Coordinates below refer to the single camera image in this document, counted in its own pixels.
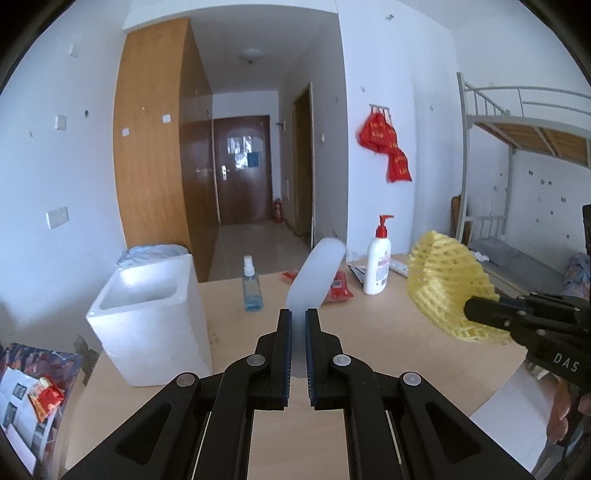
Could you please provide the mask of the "person right hand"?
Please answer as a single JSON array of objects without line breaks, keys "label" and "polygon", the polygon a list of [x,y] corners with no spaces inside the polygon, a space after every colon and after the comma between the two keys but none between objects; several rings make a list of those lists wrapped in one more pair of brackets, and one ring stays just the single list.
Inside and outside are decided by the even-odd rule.
[{"label": "person right hand", "polygon": [[553,445],[563,440],[568,432],[567,416],[571,409],[569,383],[560,379],[555,390],[553,404],[546,428],[548,442]]}]

